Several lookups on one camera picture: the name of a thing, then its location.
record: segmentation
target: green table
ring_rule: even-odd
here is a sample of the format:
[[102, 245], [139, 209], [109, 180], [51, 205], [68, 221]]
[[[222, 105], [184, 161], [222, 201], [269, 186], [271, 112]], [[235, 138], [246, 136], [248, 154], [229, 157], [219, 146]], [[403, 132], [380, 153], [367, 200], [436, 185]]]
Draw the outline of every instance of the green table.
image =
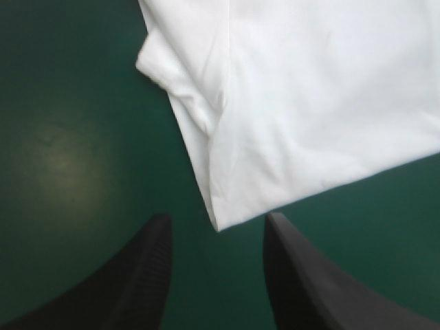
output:
[[[275, 329], [263, 218], [212, 229], [166, 94], [134, 67], [145, 34], [136, 0], [0, 3], [0, 323], [166, 210], [163, 329]], [[281, 210], [356, 278], [440, 321], [439, 193], [435, 155]]]

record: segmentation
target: black plastic object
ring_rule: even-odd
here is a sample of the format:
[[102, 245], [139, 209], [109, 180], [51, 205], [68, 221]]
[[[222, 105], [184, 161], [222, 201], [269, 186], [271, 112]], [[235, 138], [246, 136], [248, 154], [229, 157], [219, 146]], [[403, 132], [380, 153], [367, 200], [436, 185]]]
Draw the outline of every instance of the black plastic object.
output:
[[263, 260], [280, 330], [440, 330], [344, 273], [281, 213], [266, 216]]
[[0, 329], [159, 329], [171, 279], [171, 242], [171, 218], [155, 215], [89, 278]]

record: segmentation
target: dark green floor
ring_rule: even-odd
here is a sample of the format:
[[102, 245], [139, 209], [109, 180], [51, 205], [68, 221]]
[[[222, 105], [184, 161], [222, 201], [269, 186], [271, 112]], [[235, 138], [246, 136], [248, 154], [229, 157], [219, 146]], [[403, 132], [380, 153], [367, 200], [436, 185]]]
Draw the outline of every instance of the dark green floor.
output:
[[[0, 323], [174, 216], [163, 329], [275, 329], [262, 218], [217, 234], [166, 94], [134, 68], [136, 0], [0, 3]], [[325, 253], [440, 321], [440, 156], [283, 208]]]

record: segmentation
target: white shirt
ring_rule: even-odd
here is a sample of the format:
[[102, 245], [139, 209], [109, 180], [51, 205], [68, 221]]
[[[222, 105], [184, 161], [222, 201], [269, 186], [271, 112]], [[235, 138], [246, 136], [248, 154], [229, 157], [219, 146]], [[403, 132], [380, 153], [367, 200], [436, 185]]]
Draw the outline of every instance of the white shirt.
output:
[[440, 1], [140, 1], [216, 230], [440, 151]]

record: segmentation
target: white cloth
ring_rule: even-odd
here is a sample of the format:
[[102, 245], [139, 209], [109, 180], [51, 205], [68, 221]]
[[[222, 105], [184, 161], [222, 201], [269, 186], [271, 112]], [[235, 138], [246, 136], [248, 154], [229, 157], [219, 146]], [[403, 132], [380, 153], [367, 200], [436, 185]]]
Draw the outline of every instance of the white cloth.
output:
[[440, 151], [440, 1], [140, 1], [216, 230]]

